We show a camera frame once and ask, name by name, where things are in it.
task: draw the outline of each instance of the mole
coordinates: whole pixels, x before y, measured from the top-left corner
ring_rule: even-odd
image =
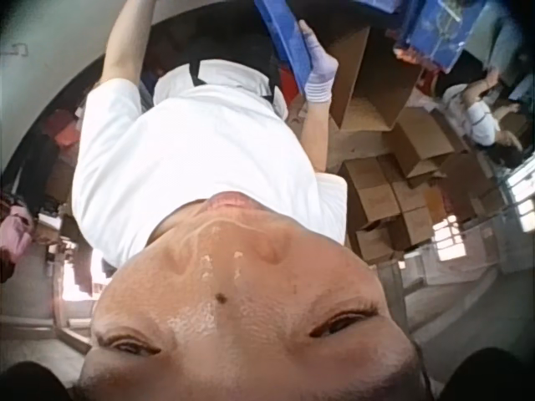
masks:
[[[222,305],[225,305],[228,301],[228,298],[224,294],[221,294],[219,292],[216,294],[216,301],[221,303]]]

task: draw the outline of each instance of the blue box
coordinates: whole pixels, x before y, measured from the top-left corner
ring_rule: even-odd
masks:
[[[373,8],[378,8],[385,13],[392,14],[401,5],[401,0],[354,0],[357,3],[367,4]]]
[[[278,57],[290,64],[299,91],[304,94],[312,64],[303,33],[292,10],[285,0],[255,0],[255,4],[271,34]]]
[[[463,7],[457,0],[425,0],[406,43],[449,73],[486,2]]]

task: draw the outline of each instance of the upper lip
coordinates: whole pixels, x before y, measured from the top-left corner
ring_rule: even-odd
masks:
[[[240,192],[222,192],[221,194],[214,195],[212,198],[207,200],[201,208],[200,213],[205,211],[215,211],[223,207],[234,207],[237,209],[258,211],[266,210],[266,208],[260,203]]]

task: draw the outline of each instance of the hand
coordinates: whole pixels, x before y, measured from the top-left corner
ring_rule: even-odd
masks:
[[[304,92],[309,103],[329,103],[333,97],[334,77],[338,71],[338,60],[328,54],[316,38],[313,30],[304,21],[299,21],[304,40],[312,60],[312,73]]]
[[[487,81],[487,85],[489,89],[494,88],[500,82],[500,72],[497,69],[492,68],[488,72],[485,80]]]
[[[520,111],[520,104],[519,103],[510,104],[509,110],[511,111],[511,113],[518,113]]]

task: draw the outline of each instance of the purple glove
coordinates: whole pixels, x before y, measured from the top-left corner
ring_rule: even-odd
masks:
[[[334,77],[338,71],[338,60],[328,54],[316,38],[313,30],[304,21],[299,21],[304,40],[312,59],[312,73],[304,87],[309,103],[328,103],[333,97]]]

